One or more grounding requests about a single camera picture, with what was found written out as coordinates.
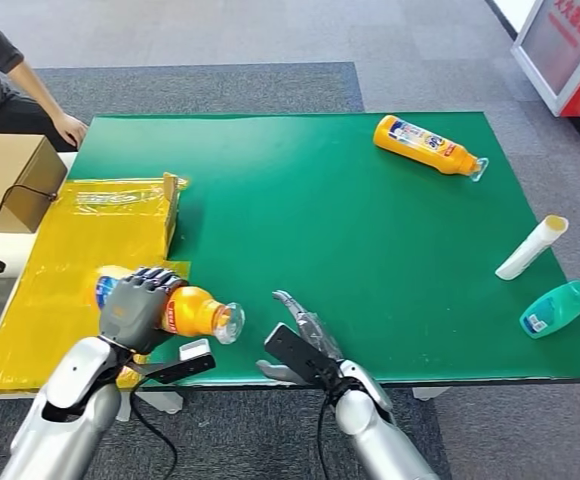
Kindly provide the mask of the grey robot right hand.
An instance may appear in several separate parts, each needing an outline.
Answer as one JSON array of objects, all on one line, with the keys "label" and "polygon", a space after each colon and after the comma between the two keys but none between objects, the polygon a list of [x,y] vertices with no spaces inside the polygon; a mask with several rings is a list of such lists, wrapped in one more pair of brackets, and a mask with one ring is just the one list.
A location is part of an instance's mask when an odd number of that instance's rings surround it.
[{"label": "grey robot right hand", "polygon": [[[343,359],[342,352],[334,337],[328,333],[316,313],[310,312],[284,290],[275,290],[273,297],[280,301],[295,320],[299,335],[322,353],[337,360]],[[307,382],[285,365],[273,365],[267,360],[258,360],[255,365],[265,377],[280,382],[307,385]]]}]

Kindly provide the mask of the person's hand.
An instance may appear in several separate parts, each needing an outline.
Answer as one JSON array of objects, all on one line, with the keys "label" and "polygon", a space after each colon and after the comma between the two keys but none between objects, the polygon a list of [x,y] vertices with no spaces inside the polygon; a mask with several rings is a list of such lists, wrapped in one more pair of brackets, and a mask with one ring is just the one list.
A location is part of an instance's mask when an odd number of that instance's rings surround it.
[{"label": "person's hand", "polygon": [[64,111],[54,114],[51,119],[62,139],[76,150],[81,147],[88,131],[86,124]]}]

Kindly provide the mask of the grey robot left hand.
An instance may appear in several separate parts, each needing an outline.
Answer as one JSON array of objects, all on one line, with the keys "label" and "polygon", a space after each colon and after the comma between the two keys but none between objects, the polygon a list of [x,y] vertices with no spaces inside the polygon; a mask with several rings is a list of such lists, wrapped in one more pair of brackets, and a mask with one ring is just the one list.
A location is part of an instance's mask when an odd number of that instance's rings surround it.
[{"label": "grey robot left hand", "polygon": [[174,335],[163,325],[167,303],[187,284],[163,267],[104,267],[92,294],[100,310],[99,335],[134,353],[150,354]]}]

